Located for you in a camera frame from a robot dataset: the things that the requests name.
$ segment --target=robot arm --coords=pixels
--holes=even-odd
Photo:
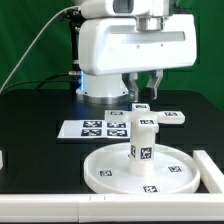
[[[163,69],[193,65],[194,18],[173,14],[175,4],[174,0],[83,0],[80,10],[87,20],[79,32],[84,77],[78,96],[90,102],[130,100],[122,74],[159,71],[148,84],[156,96]]]

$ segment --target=white block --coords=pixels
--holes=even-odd
[[[194,160],[201,171],[201,179],[210,193],[224,193],[224,176],[209,155],[194,151]]]
[[[2,158],[2,151],[0,151],[0,170],[3,167],[3,158]]]

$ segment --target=table surface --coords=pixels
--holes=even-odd
[[[159,91],[151,110],[177,110],[183,125],[160,125],[158,144],[190,155],[206,150],[224,168],[224,113],[202,95],[190,91]],[[59,141],[64,120],[102,120],[104,111],[130,110],[131,104],[96,105],[77,101],[68,90],[16,90],[0,97],[0,193],[90,193],[83,162],[93,150],[116,139]]]

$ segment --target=black cable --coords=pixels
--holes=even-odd
[[[12,84],[12,85],[6,87],[6,88],[2,91],[1,95],[3,95],[6,91],[8,91],[9,89],[14,88],[14,87],[16,87],[16,86],[25,85],[25,84],[43,83],[43,82],[45,82],[45,83],[63,83],[63,82],[64,82],[64,83],[72,83],[73,81],[72,81],[72,80],[70,80],[70,81],[52,81],[52,80],[45,80],[45,81],[19,82],[19,83],[15,83],[15,84]]]
[[[53,76],[47,78],[46,80],[42,81],[35,89],[40,89],[43,85],[46,84],[46,81],[50,81],[50,80],[57,79],[57,78],[64,77],[64,76],[68,76],[68,73],[60,73],[57,75],[53,75]]]

